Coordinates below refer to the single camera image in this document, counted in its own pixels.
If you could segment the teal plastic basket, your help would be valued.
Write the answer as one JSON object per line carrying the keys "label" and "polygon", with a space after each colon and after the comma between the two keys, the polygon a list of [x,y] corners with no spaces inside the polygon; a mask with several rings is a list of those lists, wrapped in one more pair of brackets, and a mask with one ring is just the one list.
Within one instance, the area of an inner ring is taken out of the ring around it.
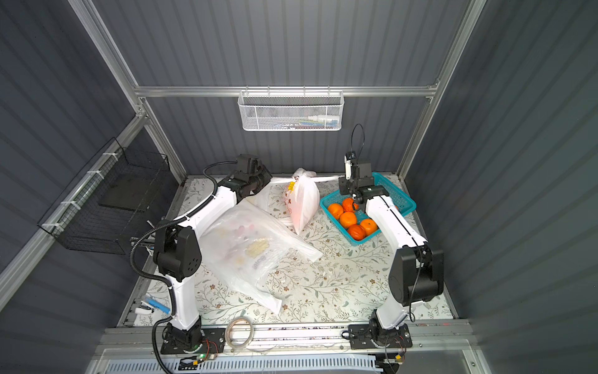
{"label": "teal plastic basket", "polygon": [[[395,185],[390,179],[386,176],[378,173],[372,173],[375,185],[383,186],[387,192],[389,193],[393,205],[397,208],[397,210],[406,217],[410,213],[412,213],[416,208],[417,204],[403,191],[400,187]],[[352,246],[359,246],[365,244],[366,242],[370,241],[371,239],[375,238],[377,235],[381,234],[381,230],[378,229],[376,232],[372,232],[370,235],[362,238],[361,241],[355,240],[350,233],[341,225],[339,220],[335,218],[333,214],[329,211],[329,206],[333,204],[342,205],[345,199],[350,198],[350,195],[342,195],[339,190],[335,190],[327,196],[324,196],[320,200],[320,207],[324,211],[324,214],[327,218],[332,222],[333,226],[344,236],[344,238],[352,244]]]}

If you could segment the cartoon printed plastic bag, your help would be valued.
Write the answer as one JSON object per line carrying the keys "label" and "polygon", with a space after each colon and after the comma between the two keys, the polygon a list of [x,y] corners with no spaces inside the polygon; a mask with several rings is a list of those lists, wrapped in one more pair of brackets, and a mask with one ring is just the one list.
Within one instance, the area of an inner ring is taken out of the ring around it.
{"label": "cartoon printed plastic bag", "polygon": [[267,210],[272,188],[284,187],[280,195],[286,209],[287,217],[282,222],[293,227],[299,234],[316,215],[320,203],[318,182],[331,182],[338,179],[337,175],[317,176],[315,171],[299,168],[289,178],[273,177],[254,198],[253,203],[262,210]]}

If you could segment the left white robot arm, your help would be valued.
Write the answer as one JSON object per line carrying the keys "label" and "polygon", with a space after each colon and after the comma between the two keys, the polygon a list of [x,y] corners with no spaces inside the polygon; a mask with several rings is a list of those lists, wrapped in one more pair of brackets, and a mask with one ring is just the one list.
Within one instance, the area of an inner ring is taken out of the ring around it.
{"label": "left white robot arm", "polygon": [[272,179],[256,156],[241,154],[204,168],[213,190],[202,202],[174,221],[158,224],[153,260],[165,279],[171,299],[171,325],[189,331],[199,321],[192,278],[202,263],[199,238],[217,218],[244,198],[260,192]]}

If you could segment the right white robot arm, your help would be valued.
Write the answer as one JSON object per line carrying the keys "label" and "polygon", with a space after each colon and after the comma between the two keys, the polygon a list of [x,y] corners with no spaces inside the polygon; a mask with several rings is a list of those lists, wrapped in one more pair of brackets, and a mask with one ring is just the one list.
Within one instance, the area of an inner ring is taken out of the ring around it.
{"label": "right white robot arm", "polygon": [[339,191],[364,208],[395,250],[389,269],[389,297],[371,318],[378,333],[396,330],[411,317],[415,302],[429,302],[444,291],[444,254],[434,251],[425,237],[406,221],[386,187],[375,184],[372,167],[347,154]]}

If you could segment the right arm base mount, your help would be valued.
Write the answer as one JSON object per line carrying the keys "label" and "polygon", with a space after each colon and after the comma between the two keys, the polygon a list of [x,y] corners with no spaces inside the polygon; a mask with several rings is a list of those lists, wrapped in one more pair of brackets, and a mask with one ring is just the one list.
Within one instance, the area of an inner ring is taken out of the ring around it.
{"label": "right arm base mount", "polygon": [[341,338],[349,341],[353,350],[375,348],[406,350],[413,347],[411,333],[406,324],[390,330],[371,324],[350,324],[341,332]]}

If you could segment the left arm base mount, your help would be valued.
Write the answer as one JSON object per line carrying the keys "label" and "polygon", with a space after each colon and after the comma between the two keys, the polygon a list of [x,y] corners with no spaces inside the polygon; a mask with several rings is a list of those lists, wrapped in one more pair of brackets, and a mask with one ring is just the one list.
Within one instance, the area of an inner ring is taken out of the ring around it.
{"label": "left arm base mount", "polygon": [[162,355],[217,355],[224,351],[224,328],[179,330],[168,324],[162,333]]}

